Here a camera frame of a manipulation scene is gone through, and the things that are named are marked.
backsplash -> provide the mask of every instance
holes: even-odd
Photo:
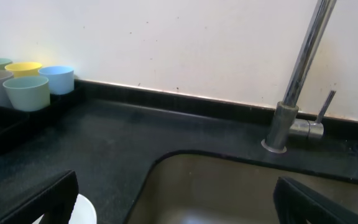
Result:
[[[83,80],[274,108],[316,0],[0,0],[0,57]],[[358,1],[338,0],[298,106],[358,120]]]

blue cup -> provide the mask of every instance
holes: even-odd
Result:
[[[51,94],[63,95],[74,90],[74,69],[70,66],[50,66],[38,70],[40,76],[49,79]]]

faucet spout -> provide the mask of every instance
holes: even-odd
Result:
[[[277,103],[270,131],[266,139],[262,141],[262,145],[269,151],[276,153],[286,151],[285,143],[299,110],[296,102],[298,101],[310,65],[316,55],[318,45],[335,3],[336,0],[318,0],[317,2],[284,99]]]

yellow cup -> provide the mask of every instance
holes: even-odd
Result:
[[[5,69],[13,72],[13,77],[37,76],[42,64],[38,62],[19,62],[6,65]]]

white plate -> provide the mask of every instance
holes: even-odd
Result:
[[[39,224],[41,221],[39,217],[32,224]],[[73,213],[71,213],[69,224],[96,224],[96,211],[92,203],[83,195],[78,194],[77,200],[75,201]]]

